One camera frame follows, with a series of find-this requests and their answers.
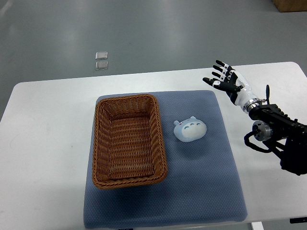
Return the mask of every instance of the wicker basket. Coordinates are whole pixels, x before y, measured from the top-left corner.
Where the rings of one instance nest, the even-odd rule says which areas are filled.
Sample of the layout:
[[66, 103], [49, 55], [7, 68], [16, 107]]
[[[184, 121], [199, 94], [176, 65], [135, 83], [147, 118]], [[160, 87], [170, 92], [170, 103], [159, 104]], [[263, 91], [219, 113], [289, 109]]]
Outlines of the wicker basket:
[[95, 109], [92, 180], [100, 189], [154, 184], [167, 174], [157, 99], [112, 97]]

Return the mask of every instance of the light blue plush toy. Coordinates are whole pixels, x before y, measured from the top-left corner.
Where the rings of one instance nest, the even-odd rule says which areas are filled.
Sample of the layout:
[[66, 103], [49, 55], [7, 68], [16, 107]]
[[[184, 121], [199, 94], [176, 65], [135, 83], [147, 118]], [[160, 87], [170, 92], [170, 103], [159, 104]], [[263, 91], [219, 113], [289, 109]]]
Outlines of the light blue plush toy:
[[194, 116], [182, 122], [174, 121], [174, 125], [175, 136], [183, 142], [200, 139], [207, 132], [206, 124]]

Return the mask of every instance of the blue cushion mat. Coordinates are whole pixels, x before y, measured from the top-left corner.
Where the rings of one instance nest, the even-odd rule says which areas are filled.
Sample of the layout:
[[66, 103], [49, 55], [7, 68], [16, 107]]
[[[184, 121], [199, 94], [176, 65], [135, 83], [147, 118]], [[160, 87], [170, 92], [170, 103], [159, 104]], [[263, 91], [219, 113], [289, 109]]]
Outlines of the blue cushion mat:
[[[168, 165], [158, 184], [100, 190], [92, 182], [93, 136], [84, 198], [86, 228], [135, 228], [243, 221], [247, 210], [221, 111], [212, 91], [151, 92], [159, 103]], [[101, 99], [121, 95], [107, 95]], [[176, 139], [175, 120], [207, 125], [193, 142]]]

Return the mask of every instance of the concrete floor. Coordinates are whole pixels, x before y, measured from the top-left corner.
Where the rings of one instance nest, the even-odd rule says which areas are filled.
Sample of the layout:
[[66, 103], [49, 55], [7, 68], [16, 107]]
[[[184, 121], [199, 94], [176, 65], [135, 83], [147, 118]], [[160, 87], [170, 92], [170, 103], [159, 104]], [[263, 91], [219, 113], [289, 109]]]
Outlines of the concrete floor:
[[[97, 51], [108, 51], [107, 70], [95, 71]], [[20, 82], [208, 68], [216, 59], [293, 61], [307, 75], [307, 12], [280, 13], [271, 0], [0, 0], [0, 118]]]

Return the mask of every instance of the robotic arm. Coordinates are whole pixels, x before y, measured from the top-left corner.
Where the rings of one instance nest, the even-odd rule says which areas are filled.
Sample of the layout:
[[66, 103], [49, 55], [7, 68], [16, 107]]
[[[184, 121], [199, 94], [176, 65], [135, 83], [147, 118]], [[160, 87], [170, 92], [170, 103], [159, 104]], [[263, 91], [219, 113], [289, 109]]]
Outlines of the robotic arm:
[[[217, 60], [219, 66], [213, 66], [212, 72], [217, 78], [203, 78], [203, 81], [216, 89], [225, 91], [234, 105], [249, 115], [253, 124], [252, 131], [244, 137], [245, 144], [260, 152], [273, 152], [280, 158], [282, 169], [297, 175], [307, 173], [307, 126], [297, 119], [291, 120], [276, 104], [270, 104], [270, 88], [267, 85], [267, 99], [259, 99], [253, 92], [243, 75], [231, 66]], [[249, 138], [256, 140], [268, 148], [263, 149], [251, 143]], [[285, 145], [278, 142], [286, 139]]]

